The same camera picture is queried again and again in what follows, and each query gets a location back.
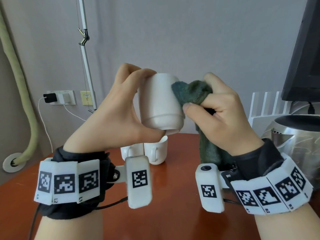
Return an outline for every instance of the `yellow wall socket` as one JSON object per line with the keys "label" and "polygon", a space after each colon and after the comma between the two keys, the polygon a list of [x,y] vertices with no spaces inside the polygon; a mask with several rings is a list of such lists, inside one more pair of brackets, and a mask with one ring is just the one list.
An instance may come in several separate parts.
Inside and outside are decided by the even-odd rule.
{"label": "yellow wall socket", "polygon": [[80,91],[82,105],[93,105],[90,91]]}

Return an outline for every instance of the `table surface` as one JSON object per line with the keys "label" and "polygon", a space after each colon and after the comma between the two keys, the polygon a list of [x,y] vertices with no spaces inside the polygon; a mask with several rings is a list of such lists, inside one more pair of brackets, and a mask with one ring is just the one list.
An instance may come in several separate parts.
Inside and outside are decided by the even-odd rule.
{"label": "table surface", "polygon": [[[153,200],[150,205],[131,209],[127,202],[102,210],[105,239],[121,240],[260,240],[254,216],[242,206],[226,203],[223,213],[201,207],[195,170],[200,163],[199,136],[169,136],[168,155],[160,165],[150,165]],[[115,165],[123,165],[120,149],[110,150]],[[0,185],[0,239],[24,240],[37,207],[33,202],[38,164]],[[106,191],[110,204],[126,196],[126,184]],[[320,197],[311,206],[319,215]]]}

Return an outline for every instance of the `electric kettle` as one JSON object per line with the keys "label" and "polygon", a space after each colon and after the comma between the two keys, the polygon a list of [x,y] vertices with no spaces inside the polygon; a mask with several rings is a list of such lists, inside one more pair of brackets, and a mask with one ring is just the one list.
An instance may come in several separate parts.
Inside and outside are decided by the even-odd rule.
{"label": "electric kettle", "polygon": [[280,152],[289,155],[313,185],[320,189],[320,116],[285,115],[263,133]]}

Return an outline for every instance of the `qr code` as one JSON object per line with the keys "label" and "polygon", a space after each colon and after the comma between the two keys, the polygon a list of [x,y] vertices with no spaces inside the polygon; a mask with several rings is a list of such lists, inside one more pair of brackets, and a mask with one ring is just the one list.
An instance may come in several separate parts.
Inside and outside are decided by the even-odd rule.
{"label": "qr code", "polygon": [[293,181],[289,177],[286,177],[284,180],[276,183],[275,187],[278,189],[285,201],[291,200],[300,193],[298,188],[294,185]]}
{"label": "qr code", "polygon": [[132,186],[134,188],[148,185],[147,171],[132,172]]}
{"label": "qr code", "polygon": [[292,170],[291,177],[297,183],[299,188],[303,190],[304,186],[306,185],[306,180],[304,179],[304,177],[301,175],[301,173],[296,167],[294,167],[294,169]]}
{"label": "qr code", "polygon": [[216,198],[217,193],[214,185],[201,185],[203,197]]}
{"label": "qr code", "polygon": [[244,206],[258,206],[258,203],[255,201],[253,195],[248,190],[236,190],[239,199],[241,200]]}
{"label": "qr code", "polygon": [[46,193],[50,193],[52,173],[40,171],[38,190]]}
{"label": "qr code", "polygon": [[79,174],[79,193],[99,187],[98,176],[98,170]]}
{"label": "qr code", "polygon": [[277,194],[271,187],[256,189],[253,192],[263,206],[281,203]]}
{"label": "qr code", "polygon": [[60,174],[54,176],[54,193],[66,194],[75,192],[75,174]]}

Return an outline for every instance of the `kettle lid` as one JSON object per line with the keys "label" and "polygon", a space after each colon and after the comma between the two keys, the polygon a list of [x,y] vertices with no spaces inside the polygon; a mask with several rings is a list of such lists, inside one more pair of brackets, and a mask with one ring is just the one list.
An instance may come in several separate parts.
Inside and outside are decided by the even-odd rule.
{"label": "kettle lid", "polygon": [[274,120],[276,123],[302,131],[320,132],[320,116],[285,115]]}

